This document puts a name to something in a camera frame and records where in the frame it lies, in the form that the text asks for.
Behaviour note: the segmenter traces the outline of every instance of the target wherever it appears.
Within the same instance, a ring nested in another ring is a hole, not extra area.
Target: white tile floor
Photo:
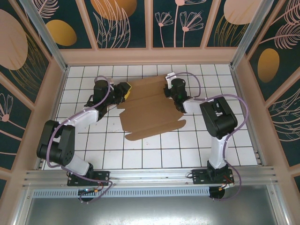
[[[61,120],[80,111],[93,94],[97,75],[112,77],[115,83],[157,76],[170,72],[190,72],[200,80],[201,97],[218,94],[236,94],[228,65],[137,65],[71,67],[57,112]],[[198,94],[198,84],[192,77],[186,80],[187,92]],[[238,100],[228,99],[239,124],[244,116]],[[123,110],[110,110],[99,122],[78,131],[75,136],[76,154],[94,165],[95,169],[137,169],[205,167],[210,156],[211,137],[203,116],[186,114],[181,119],[186,125],[172,132],[128,141],[122,130],[119,114]],[[257,165],[255,153],[245,125],[231,138],[228,161],[233,165]]]

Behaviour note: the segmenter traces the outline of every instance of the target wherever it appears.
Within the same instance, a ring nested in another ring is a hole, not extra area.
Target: dark teal panel
[[[280,18],[275,23],[273,23],[269,29],[267,30],[265,36],[262,38],[261,43],[258,45],[257,49],[253,53],[250,64],[253,69],[253,72],[255,74],[255,77],[257,79],[258,85],[260,87],[260,90],[262,92],[262,95],[265,100],[267,100],[300,66],[300,44],[294,43],[295,45],[288,45],[283,47],[283,42],[280,41],[280,45],[275,45],[275,36],[280,28],[287,25],[287,21],[282,16],[285,13],[286,7],[288,3],[291,0],[287,0],[285,4],[280,9],[279,13],[276,16],[277,18]],[[299,26],[300,24],[296,23],[294,26],[298,29],[299,32]],[[297,33],[286,33],[286,37],[294,35],[297,36]],[[273,49],[275,50],[279,55],[279,68],[274,76],[274,78],[270,82],[262,82],[261,79],[258,76],[258,61],[266,49]]]
[[[300,80],[269,107],[269,113],[287,162],[300,164]]]
[[[146,47],[144,0],[137,0],[136,9],[134,13],[128,17],[127,26],[123,26],[123,25],[120,26],[120,24],[119,25],[117,24],[115,26],[116,23],[114,21],[109,21],[97,13],[93,5],[91,4],[90,0],[85,0],[84,3],[90,17],[90,22],[94,31],[95,39],[99,40],[97,41],[98,48],[126,48],[126,47],[145,48]],[[110,38],[106,38],[104,32],[99,32],[98,20],[102,21],[103,30],[105,30],[105,32],[110,35]],[[102,41],[102,40],[100,41],[101,37],[107,39],[108,41]]]
[[[69,24],[76,33],[77,40],[75,44],[63,46],[57,44],[59,49],[88,49],[91,48],[88,35],[86,33],[83,21],[81,19],[79,9],[75,0],[59,0],[57,1],[58,9],[54,12],[51,18],[43,18],[47,24],[52,20],[62,20]]]
[[[13,7],[9,4],[8,0],[0,1],[0,9],[12,15],[21,24],[27,35],[28,43],[28,55],[24,65],[19,70],[9,70],[0,65],[0,72],[34,103],[49,65],[49,61],[24,26]]]
[[[198,4],[186,3],[178,6],[176,18],[177,4],[175,1],[153,1],[153,47],[161,48],[163,43],[164,47],[174,47],[174,31],[176,32],[176,47],[183,47],[183,42],[184,47],[200,47],[212,1],[196,0],[193,2],[198,2]],[[160,27],[158,22],[162,22],[164,26]],[[184,32],[183,27],[190,27],[189,31]]]
[[[31,110],[1,84],[0,105],[3,110],[0,110],[0,167],[10,170],[21,143],[19,139],[23,137]]]
[[[265,26],[267,20],[269,19],[270,15],[272,14],[272,12],[273,12],[275,6],[277,5],[278,1],[279,1],[279,0],[274,0],[274,1],[273,1],[273,4],[272,4],[272,7],[271,7],[270,11],[269,11],[268,14],[266,15],[264,21],[263,21],[262,24],[261,24],[260,29],[257,31],[256,35],[254,36],[254,38],[252,39],[252,41],[251,41],[249,47],[248,47],[247,50],[246,50],[246,54],[247,54],[247,55],[248,55],[249,51],[251,50],[251,48],[252,48],[254,42],[256,41],[257,36],[261,33],[261,31],[262,31],[263,27]]]
[[[3,194],[5,185],[6,185],[6,180],[0,179],[0,199],[1,199],[1,196],[2,196],[2,194]]]
[[[221,0],[207,47],[237,47],[249,24],[234,25],[224,17],[226,0]]]
[[[298,187],[298,191],[300,193],[300,176],[296,176],[296,177],[294,177],[294,179],[295,179],[296,185]]]

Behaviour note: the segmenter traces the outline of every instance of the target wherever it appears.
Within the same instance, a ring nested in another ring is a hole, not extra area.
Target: metal floor
[[[230,188],[226,195],[232,195]],[[243,186],[230,201],[208,196],[33,199],[26,225],[276,225],[265,186]]]

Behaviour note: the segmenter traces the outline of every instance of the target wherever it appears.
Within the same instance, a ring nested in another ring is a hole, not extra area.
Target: cardboard box
[[[129,83],[132,86],[130,95],[126,102],[118,105],[119,109],[125,109],[120,120],[123,130],[130,132],[126,139],[135,141],[176,130],[186,124],[185,120],[179,120],[183,113],[176,109],[174,101],[165,97],[165,75]]]

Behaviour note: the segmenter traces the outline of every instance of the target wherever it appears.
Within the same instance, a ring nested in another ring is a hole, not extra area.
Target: mounting plate
[[[109,171],[94,171],[94,179],[95,180],[109,180]],[[108,183],[102,183],[103,186],[108,186]],[[67,185],[69,187],[82,187],[82,186],[96,186],[98,187],[97,182],[87,181],[81,179],[71,173],[68,175]]]
[[[207,170],[202,169],[202,170],[192,170],[192,177],[193,177],[193,183],[194,184],[225,184],[226,183],[226,176],[229,180],[234,183],[234,178],[233,178],[233,171],[231,169],[227,169],[226,172],[222,174],[222,176],[219,176],[220,178],[215,178],[215,181],[211,181]]]

